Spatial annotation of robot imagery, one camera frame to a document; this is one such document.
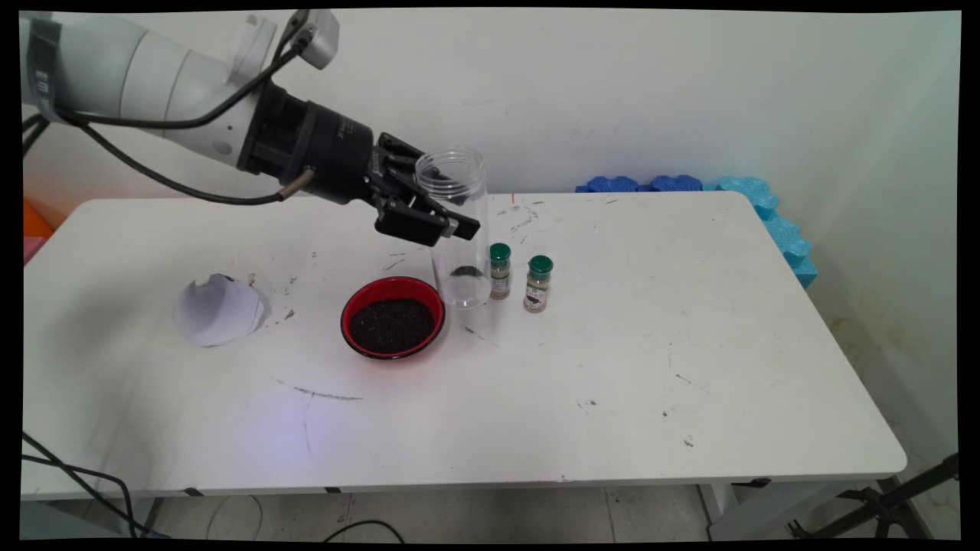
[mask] white table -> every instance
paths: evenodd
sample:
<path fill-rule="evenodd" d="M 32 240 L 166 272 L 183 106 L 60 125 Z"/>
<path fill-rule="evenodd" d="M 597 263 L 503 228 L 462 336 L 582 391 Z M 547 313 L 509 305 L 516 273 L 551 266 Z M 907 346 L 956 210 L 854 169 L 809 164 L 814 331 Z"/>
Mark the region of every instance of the white table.
<path fill-rule="evenodd" d="M 700 483 L 715 538 L 906 464 L 741 195 L 492 195 L 514 291 L 450 312 L 433 345 L 396 362 L 340 334 L 365 283 L 433 282 L 428 250 L 373 218 L 312 197 L 81 205 L 24 268 L 24 429 L 142 496 Z M 532 315 L 521 290 L 539 253 L 555 270 Z M 211 273 L 255 274 L 270 315 L 199 348 L 172 310 Z M 757 477 L 788 483 L 735 507 L 726 483 Z M 84 496 L 23 464 L 22 499 Z"/>

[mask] black cable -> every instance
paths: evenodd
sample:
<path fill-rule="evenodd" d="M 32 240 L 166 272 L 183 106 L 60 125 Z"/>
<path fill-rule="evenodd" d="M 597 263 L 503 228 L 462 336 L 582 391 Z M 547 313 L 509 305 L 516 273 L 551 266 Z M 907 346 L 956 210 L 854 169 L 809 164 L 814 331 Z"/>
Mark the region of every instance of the black cable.
<path fill-rule="evenodd" d="M 40 113 L 35 113 L 35 114 L 31 115 L 30 117 L 27 117 L 26 119 L 24 119 L 21 122 L 21 134 L 23 134 L 24 132 L 30 130 L 30 128 L 32 126 L 36 125 L 41 119 L 44 119 L 44 116 L 41 115 Z"/>
<path fill-rule="evenodd" d="M 47 458 L 47 461 L 45 461 L 45 460 L 42 460 L 41 458 L 38 458 L 38 457 L 30 456 L 30 455 L 27 455 L 27 454 L 21 454 L 21 459 L 22 460 L 32 461 L 34 463 L 40 463 L 42 465 L 49 465 L 51 467 L 58 467 L 59 469 L 61 469 L 62 471 L 64 471 L 66 475 L 68 475 L 79 486 L 81 486 L 82 489 L 84 489 L 86 492 L 88 492 L 89 495 L 91 495 L 93 498 L 95 498 L 96 501 L 98 501 L 102 505 L 106 506 L 113 513 L 116 513 L 117 515 L 119 515 L 120 517 L 122 517 L 128 523 L 128 526 L 129 526 L 129 536 L 130 537 L 138 537 L 136 535 L 136 530 L 135 530 L 136 528 L 139 528 L 140 530 L 143 530 L 143 532 L 152 532 L 152 530 L 150 528 L 142 525 L 136 519 L 133 518 L 133 516 L 132 516 L 132 502 L 129 499 L 129 489 L 126 487 L 125 483 L 121 479 L 116 478 L 115 476 L 106 475 L 104 473 L 98 473 L 96 471 L 91 471 L 89 469 L 84 469 L 82 467 L 75 467 L 75 466 L 72 466 L 72 465 L 66 465 L 62 460 L 58 459 L 58 457 L 55 454 L 53 454 L 50 451 L 48 451 L 48 449 L 45 448 L 44 446 L 42 446 L 40 444 L 40 442 L 38 442 L 37 440 L 31 438 L 30 435 L 27 434 L 23 430 L 21 431 L 21 438 L 24 440 L 24 442 L 27 442 L 28 444 L 30 444 L 31 446 L 33 446 L 34 449 L 36 449 L 37 451 L 41 452 L 41 455 L 43 455 L 44 457 Z M 104 478 L 106 480 L 111 480 L 112 482 L 115 482 L 116 484 L 118 484 L 120 486 L 120 488 L 122 489 L 122 497 L 123 497 L 123 500 L 125 501 L 126 512 L 124 513 L 123 511 L 120 511 L 120 509 L 118 507 L 116 507 L 115 505 L 113 505 L 108 499 L 106 499 L 95 488 L 93 488 L 92 486 L 88 485 L 88 483 L 85 482 L 85 480 L 82 480 L 81 477 L 78 476 L 76 473 L 82 473 L 84 475 L 91 475 L 91 476 L 98 476 L 100 478 Z"/>
<path fill-rule="evenodd" d="M 211 201 L 212 203 L 222 203 L 224 205 L 267 205 L 268 203 L 275 203 L 285 199 L 279 193 L 273 193 L 272 195 L 263 195 L 262 197 L 227 197 L 225 195 L 216 195 L 214 193 L 208 193 L 207 191 L 200 191 L 194 189 L 193 187 L 188 187 L 182 183 L 173 181 L 172 179 L 161 175 L 153 171 L 152 169 L 141 165 L 139 162 L 135 161 L 132 157 L 126 155 L 120 148 L 116 147 L 109 142 L 106 138 L 102 136 L 99 132 L 95 131 L 91 126 L 87 124 L 78 124 L 76 126 L 81 128 L 81 131 L 85 132 L 92 139 L 98 142 L 99 145 L 104 147 L 106 151 L 112 153 L 117 159 L 123 161 L 130 168 L 137 171 L 138 173 L 149 176 L 150 178 L 158 181 L 159 183 L 179 191 L 180 193 L 185 193 L 191 197 L 196 197 L 198 199 L 204 199 L 205 201 Z"/>
<path fill-rule="evenodd" d="M 204 116 L 198 117 L 197 119 L 191 119 L 189 121 L 139 121 L 135 119 L 120 119 L 117 117 L 87 115 L 61 108 L 56 108 L 56 111 L 66 120 L 71 119 L 74 121 L 95 123 L 99 125 L 129 126 L 133 128 L 152 128 L 157 130 L 196 128 L 198 126 L 203 126 L 210 123 L 214 119 L 217 119 L 223 115 L 224 112 L 234 107 L 235 104 L 242 100 L 242 98 L 251 94 L 260 85 L 269 80 L 272 75 L 275 75 L 277 71 L 282 69 L 283 66 L 296 58 L 296 56 L 300 55 L 300 52 L 302 52 L 304 48 L 305 45 L 303 44 L 293 46 L 288 52 L 286 52 L 285 55 L 272 61 L 272 63 L 264 71 L 259 73 L 255 78 L 249 80 L 247 84 L 239 88 L 235 93 L 228 96 L 228 98 L 222 101 L 215 109 L 211 110 Z"/>
<path fill-rule="evenodd" d="M 34 126 L 34 129 L 30 131 L 30 134 L 28 134 L 27 138 L 24 140 L 24 153 L 21 155 L 21 160 L 27 156 L 27 152 L 30 151 L 30 146 L 34 145 L 37 138 L 41 137 L 41 134 L 44 132 L 45 128 L 47 128 L 50 124 L 51 123 L 48 122 L 47 119 L 42 118 L 40 123 L 37 123 Z"/>
<path fill-rule="evenodd" d="M 124 513 L 122 511 L 120 511 L 119 508 L 116 508 L 116 507 L 112 506 L 112 503 L 110 503 L 109 504 L 109 507 L 111 507 L 111 510 L 113 511 L 113 513 L 116 513 L 124 521 L 126 521 L 127 523 L 129 523 L 129 530 L 130 530 L 130 534 L 129 535 L 131 537 L 137 537 L 135 531 L 133 531 L 133 528 L 135 526 L 138 526 L 141 530 L 150 531 L 149 528 L 147 528 L 146 526 L 141 525 L 140 523 L 138 523 L 133 518 L 133 515 L 132 515 L 132 501 L 129 499 L 129 488 L 126 487 L 125 482 L 123 482 L 121 479 L 116 478 L 115 476 L 112 476 L 112 475 L 106 475 L 105 473 L 99 473 L 98 471 L 92 471 L 90 469 L 85 469 L 83 467 L 76 467 L 74 465 L 66 465 L 66 464 L 63 464 L 63 463 L 55 463 L 54 461 L 48 461 L 46 459 L 41 459 L 39 457 L 34 457 L 32 455 L 27 455 L 26 453 L 21 454 L 21 460 L 22 461 L 31 461 L 32 463 L 39 463 L 41 465 L 47 465 L 49 467 L 58 467 L 58 468 L 61 468 L 64 465 L 66 469 L 69 469 L 69 470 L 71 470 L 74 473 L 80 473 L 82 475 L 96 476 L 96 477 L 103 478 L 103 479 L 108 480 L 108 481 L 111 481 L 111 482 L 115 482 L 116 484 L 119 485 L 120 489 L 122 490 L 122 499 L 125 501 L 126 512 Z"/>
<path fill-rule="evenodd" d="M 290 40 L 299 34 L 300 28 L 306 24 L 306 21 L 309 18 L 309 13 L 310 10 L 298 10 L 295 14 L 293 14 L 293 17 L 289 18 L 289 24 L 293 25 L 293 27 L 288 31 L 284 31 L 282 37 L 279 38 L 279 43 L 275 46 L 275 53 L 272 54 L 273 61 L 279 59 L 279 56 L 282 55 L 282 50 L 286 47 L 286 44 L 288 44 Z"/>
<path fill-rule="evenodd" d="M 208 528 L 206 530 L 204 530 L 204 538 L 205 539 L 211 539 L 211 526 L 215 523 L 215 519 L 218 517 L 218 513 L 221 511 L 221 507 L 224 506 L 224 502 L 227 501 L 229 497 L 232 497 L 232 496 L 230 496 L 230 495 L 224 496 L 224 499 L 222 499 L 220 501 L 220 503 L 218 504 L 218 507 L 211 514 L 211 519 L 208 521 Z M 252 536 L 252 541 L 255 541 L 256 538 L 259 537 L 259 532 L 262 531 L 262 521 L 266 517 L 266 513 L 262 509 L 262 502 L 259 501 L 259 498 L 257 498 L 254 495 L 251 495 L 251 494 L 249 494 L 249 497 L 251 497 L 252 498 L 252 501 L 254 501 L 255 504 L 259 506 L 259 525 L 256 526 L 256 528 L 255 528 L 255 535 Z"/>
<path fill-rule="evenodd" d="M 323 543 L 329 543 L 330 540 L 333 539 L 334 537 L 337 537 L 338 535 L 340 535 L 340 534 L 344 533 L 345 531 L 353 528 L 354 526 L 360 526 L 360 525 L 381 525 L 381 526 L 384 526 L 384 527 L 388 528 L 388 531 L 390 531 L 391 533 L 395 534 L 395 537 L 398 538 L 398 542 L 399 543 L 405 543 L 405 540 L 402 539 L 402 534 L 398 533 L 398 530 L 396 530 L 394 527 L 392 527 L 392 525 L 386 523 L 385 521 L 358 521 L 356 523 L 353 523 L 352 525 L 346 525 L 346 526 L 340 528 L 339 530 L 333 532 L 327 539 L 325 539 L 323 541 Z"/>

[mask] bottle label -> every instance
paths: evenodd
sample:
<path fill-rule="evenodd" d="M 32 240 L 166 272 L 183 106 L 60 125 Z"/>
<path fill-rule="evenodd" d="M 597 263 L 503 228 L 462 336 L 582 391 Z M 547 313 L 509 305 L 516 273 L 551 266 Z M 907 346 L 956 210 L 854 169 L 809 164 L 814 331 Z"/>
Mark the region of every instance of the bottle label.
<path fill-rule="evenodd" d="M 491 281 L 493 285 L 491 287 L 491 291 L 494 294 L 503 294 L 511 290 L 511 278 L 509 276 L 501 277 L 499 279 L 494 277 L 491 279 Z"/>
<path fill-rule="evenodd" d="M 548 291 L 527 285 L 524 303 L 531 310 L 543 310 L 548 301 Z"/>

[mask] black stand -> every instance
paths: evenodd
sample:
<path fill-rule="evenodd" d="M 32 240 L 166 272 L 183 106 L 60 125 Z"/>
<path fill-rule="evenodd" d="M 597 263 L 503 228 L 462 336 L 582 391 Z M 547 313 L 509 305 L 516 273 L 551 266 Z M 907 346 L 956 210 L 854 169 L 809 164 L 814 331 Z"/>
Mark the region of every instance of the black stand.
<path fill-rule="evenodd" d="M 899 525 L 906 529 L 909 537 L 924 537 L 924 534 L 913 535 L 907 522 L 903 522 L 901 514 L 902 508 L 907 508 L 907 501 L 916 495 L 942 484 L 953 478 L 959 480 L 959 453 L 954 453 L 943 460 L 943 463 L 909 480 L 904 484 L 892 488 L 885 493 L 881 493 L 873 488 L 864 490 L 848 490 L 837 497 L 845 499 L 857 499 L 864 505 L 855 511 L 848 513 L 829 525 L 810 533 L 800 526 L 800 523 L 793 521 L 788 525 L 790 532 L 798 538 L 828 538 L 837 537 L 842 533 L 860 526 L 872 518 L 878 520 L 878 528 L 874 531 L 875 537 L 888 537 L 888 530 L 892 525 Z"/>

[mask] blue foam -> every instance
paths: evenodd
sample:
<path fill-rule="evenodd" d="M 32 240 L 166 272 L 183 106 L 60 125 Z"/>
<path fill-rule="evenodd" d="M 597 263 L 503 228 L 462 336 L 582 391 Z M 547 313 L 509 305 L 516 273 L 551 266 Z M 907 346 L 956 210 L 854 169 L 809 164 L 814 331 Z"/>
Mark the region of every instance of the blue foam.
<path fill-rule="evenodd" d="M 809 241 L 800 238 L 800 227 L 798 225 L 793 224 L 778 214 L 769 220 L 762 221 L 762 223 L 769 230 L 769 235 L 772 236 L 772 240 L 776 242 L 776 246 L 783 253 L 786 262 L 790 263 L 790 267 L 796 268 L 807 259 L 812 247 Z"/>
<path fill-rule="evenodd" d="M 637 191 L 640 184 L 635 179 L 626 176 L 616 176 L 609 179 L 605 176 L 596 176 L 589 180 L 585 185 L 576 185 L 575 193 L 609 193 L 612 191 Z"/>
<path fill-rule="evenodd" d="M 757 177 L 731 177 L 719 178 L 714 182 L 714 189 L 724 189 L 726 191 L 738 191 L 749 198 L 759 218 L 769 220 L 776 214 L 776 206 L 779 205 L 779 198 L 769 193 L 769 184 Z"/>
<path fill-rule="evenodd" d="M 813 280 L 816 279 L 817 271 L 816 266 L 809 258 L 804 258 L 800 265 L 793 269 L 793 274 L 796 274 L 797 280 L 804 289 L 809 287 Z"/>
<path fill-rule="evenodd" d="M 670 177 L 659 175 L 650 180 L 650 191 L 701 191 L 701 181 L 688 175 Z"/>
<path fill-rule="evenodd" d="M 816 266 L 809 259 L 812 246 L 800 237 L 800 227 L 779 216 L 779 199 L 769 192 L 769 184 L 756 177 L 723 177 L 704 186 L 705 190 L 738 191 L 749 198 L 765 229 L 779 247 L 787 264 L 804 289 L 816 279 Z"/>

